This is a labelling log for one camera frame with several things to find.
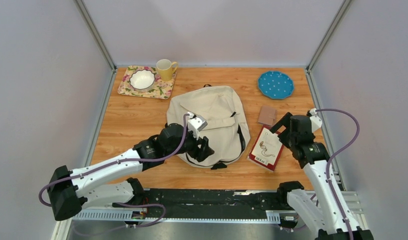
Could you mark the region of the cream canvas backpack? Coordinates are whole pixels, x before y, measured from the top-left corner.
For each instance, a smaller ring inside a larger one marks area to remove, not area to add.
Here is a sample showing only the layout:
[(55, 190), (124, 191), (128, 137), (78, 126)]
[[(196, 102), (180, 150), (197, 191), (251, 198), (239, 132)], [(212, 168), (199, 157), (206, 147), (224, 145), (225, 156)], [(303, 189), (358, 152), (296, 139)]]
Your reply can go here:
[(201, 162), (189, 153), (179, 154), (179, 158), (192, 167), (208, 169), (224, 168), (240, 159), (251, 137), (242, 102), (233, 88), (206, 85), (173, 97), (166, 112), (167, 122), (182, 125), (188, 112), (207, 122), (199, 135), (208, 138), (214, 153)]

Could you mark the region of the red cover book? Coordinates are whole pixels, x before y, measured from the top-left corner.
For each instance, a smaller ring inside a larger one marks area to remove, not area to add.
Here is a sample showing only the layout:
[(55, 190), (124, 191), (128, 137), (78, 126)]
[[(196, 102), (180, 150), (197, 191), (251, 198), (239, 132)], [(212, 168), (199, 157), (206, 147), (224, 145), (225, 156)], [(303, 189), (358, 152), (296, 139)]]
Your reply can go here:
[(279, 132), (272, 133), (270, 127), (262, 126), (248, 153), (247, 160), (273, 172), (280, 159), (284, 145), (280, 142)]

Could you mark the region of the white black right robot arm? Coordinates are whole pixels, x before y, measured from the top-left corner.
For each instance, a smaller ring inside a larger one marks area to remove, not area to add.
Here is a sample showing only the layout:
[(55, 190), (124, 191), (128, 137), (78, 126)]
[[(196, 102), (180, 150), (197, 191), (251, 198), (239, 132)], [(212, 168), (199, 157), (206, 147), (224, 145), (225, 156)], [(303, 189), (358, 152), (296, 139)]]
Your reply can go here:
[(326, 147), (315, 141), (314, 132), (322, 120), (313, 108), (306, 115), (286, 113), (270, 132), (277, 134), (310, 180), (318, 204), (312, 202), (298, 181), (281, 183), (277, 203), (282, 209), (293, 208), (316, 240), (372, 240), (349, 209), (334, 177), (332, 160)]

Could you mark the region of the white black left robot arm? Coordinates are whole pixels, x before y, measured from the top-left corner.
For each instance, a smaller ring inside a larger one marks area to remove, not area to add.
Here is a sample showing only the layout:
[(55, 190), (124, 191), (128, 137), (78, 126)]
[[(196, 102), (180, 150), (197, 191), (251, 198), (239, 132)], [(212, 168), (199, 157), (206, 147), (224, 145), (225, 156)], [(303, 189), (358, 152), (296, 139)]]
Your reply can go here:
[(56, 221), (67, 220), (91, 207), (152, 208), (144, 188), (136, 178), (121, 183), (109, 182), (129, 174), (144, 172), (168, 158), (186, 154), (202, 162), (214, 154), (209, 139), (198, 136), (200, 127), (190, 123), (171, 123), (159, 134), (140, 141), (125, 152), (103, 162), (69, 170), (56, 168), (47, 185), (38, 193), (39, 202), (50, 207)]

